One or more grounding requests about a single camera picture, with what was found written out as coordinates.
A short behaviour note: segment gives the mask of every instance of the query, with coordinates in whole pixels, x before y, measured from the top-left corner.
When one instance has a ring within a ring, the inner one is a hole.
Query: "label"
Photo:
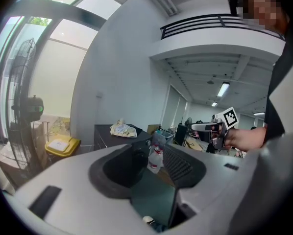
[[[69,146],[69,143],[64,142],[61,139],[55,139],[49,144],[50,148],[53,148],[58,151],[65,151],[68,146]]]
[[[152,164],[150,161],[148,162],[148,164],[150,165],[151,168],[156,169],[157,165],[156,164]]]

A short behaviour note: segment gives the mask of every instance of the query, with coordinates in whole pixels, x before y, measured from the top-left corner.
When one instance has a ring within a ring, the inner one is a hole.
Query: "ceiling light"
[[[228,89],[229,83],[224,82],[220,88],[220,92],[217,94],[217,96],[223,96],[225,91]]]
[[[258,113],[254,113],[255,116],[259,116],[259,115],[265,115],[265,112],[258,112]]]

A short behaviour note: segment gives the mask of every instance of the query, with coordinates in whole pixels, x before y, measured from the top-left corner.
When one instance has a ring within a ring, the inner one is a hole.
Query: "railing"
[[[231,14],[210,14],[197,17],[186,18],[183,20],[170,23],[166,26],[161,27],[162,39],[198,29],[207,28],[237,28],[258,31],[270,36],[285,40],[285,38],[273,31],[260,28],[256,25],[249,25],[239,17],[232,16]]]

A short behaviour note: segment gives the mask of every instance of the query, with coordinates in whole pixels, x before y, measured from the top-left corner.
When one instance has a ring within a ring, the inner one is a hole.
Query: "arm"
[[[233,146],[242,151],[261,148],[264,142],[267,127],[254,130],[230,129],[225,140],[225,146]]]

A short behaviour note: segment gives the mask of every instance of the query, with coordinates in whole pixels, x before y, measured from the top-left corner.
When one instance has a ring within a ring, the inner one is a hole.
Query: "plastic bottle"
[[[154,152],[152,152],[148,158],[147,167],[154,174],[157,174],[161,169],[162,161],[163,161],[163,150],[160,149],[158,146],[156,146],[154,149]]]
[[[154,152],[154,150],[155,150],[156,148],[158,148],[158,144],[153,144],[153,145],[150,147],[150,152],[148,153],[148,155],[150,156],[150,155]]]

